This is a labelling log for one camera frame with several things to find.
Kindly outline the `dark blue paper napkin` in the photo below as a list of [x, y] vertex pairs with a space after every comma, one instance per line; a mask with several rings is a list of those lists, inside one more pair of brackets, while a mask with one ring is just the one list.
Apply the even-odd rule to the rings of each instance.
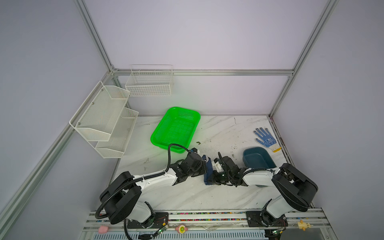
[[202, 156], [202, 160], [205, 161], [205, 169], [206, 173], [204, 174], [204, 183], [206, 186], [213, 185], [213, 166], [212, 166], [212, 160], [211, 158], [207, 157], [206, 155]]

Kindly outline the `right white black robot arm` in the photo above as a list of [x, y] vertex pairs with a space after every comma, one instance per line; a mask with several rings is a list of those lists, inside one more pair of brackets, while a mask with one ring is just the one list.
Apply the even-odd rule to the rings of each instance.
[[284, 163], [279, 171], [273, 169], [230, 168], [227, 165], [208, 167], [206, 185], [229, 187], [274, 187], [279, 195], [270, 199], [259, 211], [255, 221], [272, 226], [290, 211], [306, 212], [318, 191], [318, 186], [293, 165]]

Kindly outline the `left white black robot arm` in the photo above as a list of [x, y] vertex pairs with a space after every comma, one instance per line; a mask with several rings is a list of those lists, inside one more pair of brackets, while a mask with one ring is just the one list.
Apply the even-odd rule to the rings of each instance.
[[168, 170], [149, 175], [133, 176], [128, 171], [124, 172], [100, 195], [101, 205], [95, 212], [95, 218], [107, 218], [112, 225], [129, 219], [147, 228], [153, 224], [156, 213], [148, 202], [140, 200], [141, 196], [204, 175], [206, 164], [206, 160], [187, 157], [171, 164]]

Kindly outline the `dark teal plastic tray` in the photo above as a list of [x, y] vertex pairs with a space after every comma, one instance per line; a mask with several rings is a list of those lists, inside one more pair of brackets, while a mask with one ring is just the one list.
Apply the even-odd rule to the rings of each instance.
[[268, 151], [261, 147], [244, 150], [243, 162], [247, 168], [252, 169], [274, 169], [277, 167]]

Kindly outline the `green plastic perforated basket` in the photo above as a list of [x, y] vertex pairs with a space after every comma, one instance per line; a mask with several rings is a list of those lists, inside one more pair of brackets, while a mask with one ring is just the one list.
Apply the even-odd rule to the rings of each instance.
[[165, 150], [170, 144], [188, 148], [200, 119], [201, 115], [197, 111], [172, 107], [155, 128], [150, 141], [154, 146]]

